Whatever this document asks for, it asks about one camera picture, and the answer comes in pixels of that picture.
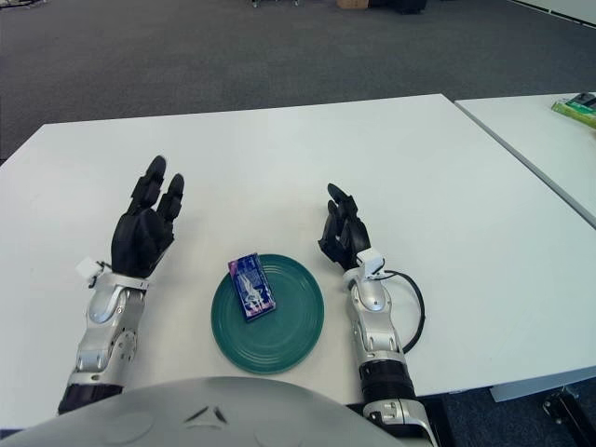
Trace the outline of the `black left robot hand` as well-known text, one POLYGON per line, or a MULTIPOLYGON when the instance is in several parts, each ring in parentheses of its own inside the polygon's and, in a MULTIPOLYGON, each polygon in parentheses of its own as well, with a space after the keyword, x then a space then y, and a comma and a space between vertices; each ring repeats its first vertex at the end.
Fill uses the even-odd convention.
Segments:
POLYGON ((173 222, 183 201, 184 178, 177 173, 161 193, 167 161, 156 156, 136 182, 111 242, 111 269, 118 275, 149 278, 174 240, 173 222))

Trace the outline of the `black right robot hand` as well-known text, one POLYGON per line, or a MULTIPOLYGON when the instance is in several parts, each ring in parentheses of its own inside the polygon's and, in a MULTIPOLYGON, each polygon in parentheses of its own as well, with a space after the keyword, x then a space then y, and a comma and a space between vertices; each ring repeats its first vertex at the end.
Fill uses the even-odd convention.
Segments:
POLYGON ((333 262, 345 271, 358 266, 357 254, 372 245, 365 224, 358 216, 354 197, 333 183, 327 186, 328 217, 318 246, 333 262))

